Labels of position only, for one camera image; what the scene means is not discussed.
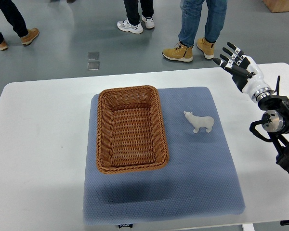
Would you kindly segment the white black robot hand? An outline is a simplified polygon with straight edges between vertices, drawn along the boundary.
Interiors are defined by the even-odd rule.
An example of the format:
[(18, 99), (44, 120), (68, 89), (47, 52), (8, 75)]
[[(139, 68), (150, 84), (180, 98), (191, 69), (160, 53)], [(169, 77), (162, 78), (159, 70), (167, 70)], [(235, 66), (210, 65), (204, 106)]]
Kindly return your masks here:
[(228, 42), (228, 49), (223, 51), (229, 56), (220, 54), (213, 61), (226, 72), (232, 75), (232, 80), (237, 88), (257, 103), (266, 96), (272, 95), (274, 91), (264, 81), (264, 75), (252, 57), (246, 55), (239, 47)]

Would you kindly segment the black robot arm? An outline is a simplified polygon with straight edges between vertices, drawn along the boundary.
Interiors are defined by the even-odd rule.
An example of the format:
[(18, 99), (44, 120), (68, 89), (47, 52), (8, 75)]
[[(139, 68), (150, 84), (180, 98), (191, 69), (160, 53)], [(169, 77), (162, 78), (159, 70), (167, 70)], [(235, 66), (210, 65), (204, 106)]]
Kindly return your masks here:
[(280, 76), (276, 89), (264, 88), (252, 95), (252, 100), (264, 111), (261, 120), (252, 122), (250, 132), (257, 138), (273, 143), (277, 150), (276, 164), (289, 173), (289, 99), (279, 95)]

